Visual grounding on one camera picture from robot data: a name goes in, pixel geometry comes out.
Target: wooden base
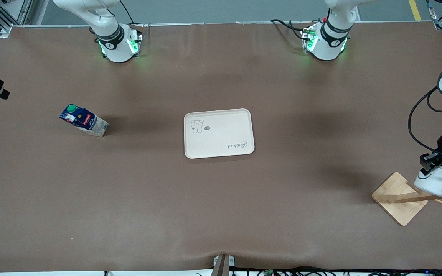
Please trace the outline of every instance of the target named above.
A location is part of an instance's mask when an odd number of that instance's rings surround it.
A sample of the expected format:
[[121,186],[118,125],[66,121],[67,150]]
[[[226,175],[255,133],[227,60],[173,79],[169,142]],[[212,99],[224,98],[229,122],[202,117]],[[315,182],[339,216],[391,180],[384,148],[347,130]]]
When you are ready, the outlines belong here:
[[373,199],[401,226],[407,225],[426,205],[427,200],[395,203],[399,194],[415,192],[400,173],[393,173],[372,194]]

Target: white tray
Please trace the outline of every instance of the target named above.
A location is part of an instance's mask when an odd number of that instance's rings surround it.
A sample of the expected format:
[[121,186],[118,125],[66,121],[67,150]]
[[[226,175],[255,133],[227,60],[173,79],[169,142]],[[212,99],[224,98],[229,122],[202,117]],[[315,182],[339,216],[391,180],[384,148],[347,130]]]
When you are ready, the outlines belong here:
[[241,108],[185,115],[184,149],[190,159],[251,154],[255,143],[250,112]]

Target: table surface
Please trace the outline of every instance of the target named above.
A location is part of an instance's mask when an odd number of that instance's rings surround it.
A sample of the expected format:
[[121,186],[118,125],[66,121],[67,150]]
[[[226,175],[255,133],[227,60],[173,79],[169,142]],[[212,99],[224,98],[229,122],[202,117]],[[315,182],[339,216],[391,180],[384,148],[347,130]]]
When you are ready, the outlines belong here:
[[[14,28],[0,42],[0,271],[239,267],[442,269],[442,208],[401,227],[371,198],[414,180],[407,133],[442,70],[432,23],[359,23],[335,61],[274,25],[161,26],[140,58],[103,59],[83,29]],[[435,94],[433,104],[442,108]],[[110,124],[58,118],[73,103]],[[247,108],[256,150],[184,156],[189,112]],[[421,105],[434,146],[442,114]]]

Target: yellow line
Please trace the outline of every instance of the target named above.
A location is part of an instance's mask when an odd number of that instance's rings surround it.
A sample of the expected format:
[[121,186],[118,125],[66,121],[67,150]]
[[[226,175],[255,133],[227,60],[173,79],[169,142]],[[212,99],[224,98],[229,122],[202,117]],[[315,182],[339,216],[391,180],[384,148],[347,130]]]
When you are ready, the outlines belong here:
[[419,10],[417,9],[416,0],[409,0],[410,9],[412,10],[412,14],[414,15],[414,19],[416,21],[421,21],[421,15],[419,14]]

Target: red logo on carton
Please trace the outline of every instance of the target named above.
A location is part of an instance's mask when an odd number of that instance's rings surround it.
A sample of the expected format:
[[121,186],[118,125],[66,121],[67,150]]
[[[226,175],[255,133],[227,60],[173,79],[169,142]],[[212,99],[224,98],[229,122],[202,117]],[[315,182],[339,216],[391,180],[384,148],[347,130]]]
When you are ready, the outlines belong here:
[[84,122],[83,122],[84,125],[88,124],[88,120],[90,119],[90,117],[91,117],[90,114],[86,115],[86,119],[84,119]]

